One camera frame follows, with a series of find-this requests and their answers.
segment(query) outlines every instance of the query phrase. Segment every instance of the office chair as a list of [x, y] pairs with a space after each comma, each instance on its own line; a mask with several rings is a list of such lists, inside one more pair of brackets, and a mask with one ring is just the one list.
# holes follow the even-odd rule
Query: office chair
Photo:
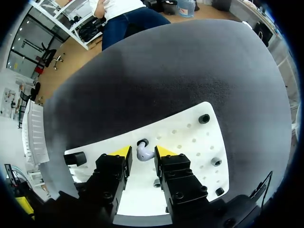
[[43, 43], [41, 43], [41, 45], [42, 45], [42, 47], [43, 47], [43, 49], [44, 49], [44, 51], [45, 51], [45, 53], [43, 54], [43, 56], [42, 56], [42, 58], [41, 58], [42, 61], [43, 61], [44, 64], [45, 64], [45, 67], [48, 67], [48, 66], [50, 65], [50, 63], [54, 60], [54, 61], [55, 61], [55, 64], [54, 64], [53, 68], [54, 68], [55, 70], [58, 70], [58, 68], [57, 68], [57, 66], [56, 66], [57, 62], [58, 62], [58, 61], [63, 62], [63, 59], [61, 58], [61, 55], [58, 56], [57, 58], [54, 58], [54, 56], [55, 56], [57, 50], [56, 50], [56, 49], [51, 49], [51, 50], [49, 50], [49, 49], [47, 49], [47, 48], [43, 45]]
[[21, 98], [22, 101], [25, 101], [26, 104], [25, 104], [25, 106], [23, 106], [22, 104], [20, 106], [21, 107], [26, 107], [27, 104], [28, 104], [28, 101], [29, 101], [30, 97], [31, 97], [30, 95], [25, 95], [25, 93], [23, 91], [21, 91], [20, 98]]

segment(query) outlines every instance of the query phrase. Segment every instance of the white shelf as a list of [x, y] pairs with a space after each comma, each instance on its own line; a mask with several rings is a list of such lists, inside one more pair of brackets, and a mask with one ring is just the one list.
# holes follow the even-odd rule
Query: white shelf
[[103, 34], [102, 32], [98, 32], [92, 39], [90, 39], [88, 42], [85, 42], [85, 45], [88, 45], [93, 40], [95, 40], [97, 37], [101, 36], [102, 34]]
[[90, 12], [89, 14], [87, 14], [86, 16], [84, 16], [83, 18], [81, 18], [77, 23], [75, 23], [71, 29], [68, 29], [64, 24], [62, 24], [57, 17], [64, 12], [64, 10], [66, 10], [69, 6], [71, 6], [71, 4], [73, 4], [73, 2], [75, 2], [75, 0], [72, 0], [71, 2], [69, 2], [67, 5], [65, 5], [63, 8], [61, 8], [61, 10], [55, 15], [52, 16], [49, 12], [47, 12], [43, 7], [41, 7], [41, 3], [43, 2], [35, 2], [34, 0], [29, 0], [29, 3], [36, 8], [37, 10], [39, 10], [42, 14], [44, 14], [47, 18], [49, 18], [54, 24], [56, 24], [58, 27], [60, 27], [62, 30], [64, 30], [70, 37], [72, 37], [75, 41], [77, 41], [81, 46], [83, 46], [86, 50], [89, 49], [89, 47], [87, 46], [87, 44], [89, 42], [91, 42], [92, 40], [94, 40], [95, 38], [97, 38], [98, 36], [100, 36], [102, 33], [98, 33], [96, 36], [94, 36], [89, 42], [83, 42], [80, 37], [78, 36], [78, 34], [74, 34], [75, 29], [80, 26], [82, 23], [84, 23], [86, 20], [88, 20], [90, 17], [93, 16], [93, 13]]
[[79, 25], [81, 25], [82, 23], [84, 23], [86, 20], [88, 20], [90, 17], [93, 16], [93, 13], [89, 13], [88, 15], [86, 15], [84, 18], [81, 18], [77, 23], [75, 23], [71, 28], [70, 28], [70, 32], [72, 32], [73, 30], [75, 30]]
[[71, 0], [67, 5], [65, 5], [64, 7], [61, 8], [61, 10], [59, 10], [59, 12], [54, 16], [55, 18], [57, 18], [63, 11], [66, 10], [66, 8], [68, 8], [75, 0]]

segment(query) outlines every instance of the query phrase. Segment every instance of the small white object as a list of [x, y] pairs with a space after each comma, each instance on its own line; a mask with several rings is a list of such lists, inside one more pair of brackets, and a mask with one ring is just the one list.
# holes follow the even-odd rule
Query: small white object
[[[208, 114], [210, 120], [200, 124], [199, 117], [204, 114]], [[222, 188], [224, 194], [229, 190], [225, 145], [216, 115], [208, 102], [125, 134], [65, 151], [65, 154], [84, 152], [86, 155], [86, 164], [70, 171], [85, 182], [93, 174], [96, 168], [95, 161], [101, 154], [109, 154], [130, 145], [133, 149], [133, 162], [118, 214], [129, 216], [167, 214], [164, 192], [153, 186], [157, 178], [154, 159], [146, 162], [137, 159], [135, 148], [137, 142], [143, 138], [149, 141], [149, 145], [145, 147], [149, 151], [154, 151], [154, 147], [159, 145], [174, 153], [185, 154], [191, 161], [190, 168], [193, 174], [208, 188], [208, 201], [219, 198], [215, 193], [216, 189]], [[211, 164], [210, 161], [214, 157], [222, 160], [220, 166], [215, 167]]]
[[137, 158], [140, 161], [148, 161], [152, 158], [154, 158], [154, 151], [150, 151], [147, 147], [146, 147], [146, 143], [141, 142], [138, 147], [137, 147]]

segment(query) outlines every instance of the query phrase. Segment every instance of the cable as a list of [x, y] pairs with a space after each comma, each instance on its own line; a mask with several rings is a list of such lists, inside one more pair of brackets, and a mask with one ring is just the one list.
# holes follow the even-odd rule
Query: cable
[[271, 181], [272, 173], [273, 173], [273, 172], [271, 171], [271, 172], [270, 172], [270, 173], [267, 175], [266, 179], [263, 181], [263, 184], [262, 184], [262, 185], [264, 185], [264, 184], [266, 183], [267, 179], [269, 179], [269, 180], [268, 180], [267, 187], [266, 187], [266, 190], [265, 190], [265, 193], [264, 193], [264, 196], [263, 196], [263, 200], [262, 200], [262, 205], [261, 205], [261, 213], [262, 213], [262, 210], [263, 210], [263, 206], [264, 206], [265, 197], [266, 197], [266, 194], [267, 194], [268, 189], [269, 189], [269, 185], [270, 185], [270, 181]]
[[21, 181], [20, 181], [20, 179], [19, 179], [18, 174], [16, 173], [16, 171], [13, 170], [13, 172], [16, 175], [17, 179], [19, 180], [19, 183], [21, 183]]

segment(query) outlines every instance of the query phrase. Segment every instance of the white plastic part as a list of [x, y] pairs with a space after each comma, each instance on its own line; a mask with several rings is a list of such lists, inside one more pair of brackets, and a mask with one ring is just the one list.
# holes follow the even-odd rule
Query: white plastic part
[[137, 147], [137, 158], [138, 160], [140, 161], [148, 161], [152, 158], [154, 158], [154, 154], [155, 152], [154, 151], [151, 151], [149, 150], [147, 147], [146, 147], [146, 143], [144, 142], [141, 142], [138, 147]]
[[28, 101], [22, 120], [22, 142], [27, 162], [37, 166], [48, 162], [44, 137], [43, 107]]
[[[208, 123], [200, 124], [200, 116], [208, 114]], [[65, 154], [84, 152], [87, 163], [71, 170], [83, 182], [93, 174], [95, 161], [103, 153], [111, 153], [125, 146], [133, 149], [130, 177], [123, 191], [118, 214], [130, 216], [164, 215], [166, 200], [161, 188], [155, 188], [157, 179], [154, 159], [146, 162], [137, 159], [137, 142], [143, 138], [149, 141], [146, 147], [153, 151], [156, 145], [177, 154], [185, 154], [191, 161], [190, 168], [202, 185], [208, 187], [209, 201], [217, 199], [215, 191], [229, 190], [229, 173], [225, 145], [220, 127], [210, 103], [203, 102], [166, 119], [133, 130], [131, 132], [68, 150]], [[222, 163], [214, 167], [211, 160], [218, 157]]]

